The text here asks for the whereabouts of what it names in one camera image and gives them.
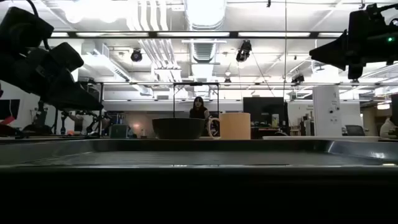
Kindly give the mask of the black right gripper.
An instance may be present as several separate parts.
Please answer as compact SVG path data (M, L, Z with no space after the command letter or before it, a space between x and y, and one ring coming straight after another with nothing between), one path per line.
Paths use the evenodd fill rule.
M358 80L368 63L384 62L390 66L397 61L397 31L349 40L348 43L347 38L348 32L344 30L334 41L309 51L311 59L340 70L346 70L348 66L350 80Z

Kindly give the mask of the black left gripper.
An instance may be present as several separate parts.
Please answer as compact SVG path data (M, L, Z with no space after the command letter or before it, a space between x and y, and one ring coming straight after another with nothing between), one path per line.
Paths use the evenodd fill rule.
M1 52L1 80L63 110L102 110L103 105L71 74L76 70L76 50L56 46L31 49L26 56Z

